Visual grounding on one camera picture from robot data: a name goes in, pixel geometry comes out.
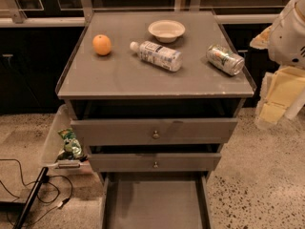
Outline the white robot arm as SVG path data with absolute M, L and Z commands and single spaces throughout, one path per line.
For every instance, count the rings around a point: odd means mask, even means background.
M 267 129 L 282 117 L 295 118 L 305 104 L 305 0 L 290 0 L 250 46 L 267 49 L 269 58 L 279 65 L 263 78 L 255 125 Z

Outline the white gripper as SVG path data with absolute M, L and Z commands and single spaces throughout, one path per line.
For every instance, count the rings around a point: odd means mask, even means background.
M 282 118 L 294 119 L 305 105 L 305 0 L 290 0 L 269 26 L 250 42 L 252 48 L 266 50 L 281 67 L 266 73 L 255 110 L 254 123 L 268 129 Z

